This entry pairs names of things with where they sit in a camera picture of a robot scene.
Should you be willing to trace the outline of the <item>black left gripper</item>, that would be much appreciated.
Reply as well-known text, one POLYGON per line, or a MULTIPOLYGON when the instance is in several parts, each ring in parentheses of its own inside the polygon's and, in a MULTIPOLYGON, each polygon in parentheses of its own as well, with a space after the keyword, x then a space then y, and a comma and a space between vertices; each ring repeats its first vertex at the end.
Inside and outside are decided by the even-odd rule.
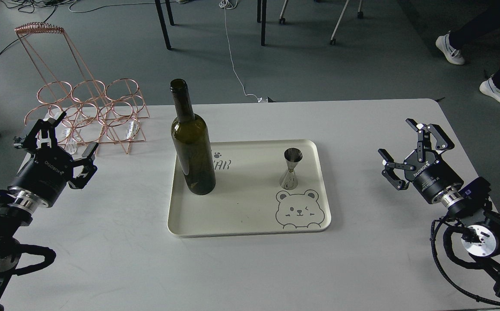
POLYGON ((67 182, 71 189, 83 189, 92 179, 98 169, 94 165, 94 159, 99 143, 89 143, 82 157, 73 161, 72 156, 58 146, 55 136, 55 128, 65 116, 66 112, 62 112, 57 119, 31 121, 25 126, 22 134, 14 138, 15 149, 35 153, 8 186, 11 193, 29 191, 43 199, 48 207, 52 207, 67 182), (37 145, 39 133, 40 139, 49 139, 49 142, 44 141, 41 144, 40 149, 37 145), (82 167, 82 171, 73 177, 73 168, 76 167, 82 167))

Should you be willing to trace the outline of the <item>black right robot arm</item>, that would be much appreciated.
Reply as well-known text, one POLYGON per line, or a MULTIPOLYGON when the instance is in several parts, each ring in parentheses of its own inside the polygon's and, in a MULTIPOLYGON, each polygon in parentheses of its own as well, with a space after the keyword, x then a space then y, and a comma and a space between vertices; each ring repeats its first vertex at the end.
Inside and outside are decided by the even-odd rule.
POLYGON ((406 122, 417 133, 416 149, 403 163, 396 163, 386 150, 378 150, 383 158, 382 175, 395 189, 405 190, 413 185, 427 203, 442 203, 447 208, 447 214, 431 224, 431 250, 438 270, 457 291, 500 306, 500 302, 474 295, 452 282, 436 250, 438 230, 446 225, 442 241, 448 259, 465 269, 487 272, 495 282, 495 295, 500 298, 500 214, 492 208, 490 183, 478 177, 464 185, 442 159, 445 150, 455 147, 442 128, 437 124, 418 124, 410 118, 406 122))

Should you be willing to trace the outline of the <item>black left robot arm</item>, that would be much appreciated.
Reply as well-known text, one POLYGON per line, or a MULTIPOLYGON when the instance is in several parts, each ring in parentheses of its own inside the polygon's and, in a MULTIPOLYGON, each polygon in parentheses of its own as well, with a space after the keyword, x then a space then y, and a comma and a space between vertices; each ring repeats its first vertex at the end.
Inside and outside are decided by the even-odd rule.
POLYGON ((63 112, 57 118, 33 121, 14 140, 14 147, 27 150, 31 157, 13 183, 0 189, 0 299, 12 276, 42 270, 56 257, 50 248, 19 243, 14 238, 18 228, 31 224, 37 207, 52 207, 66 185, 82 189, 97 171, 93 162, 98 143, 88 144, 79 159, 59 146, 55 128, 65 116, 63 112))

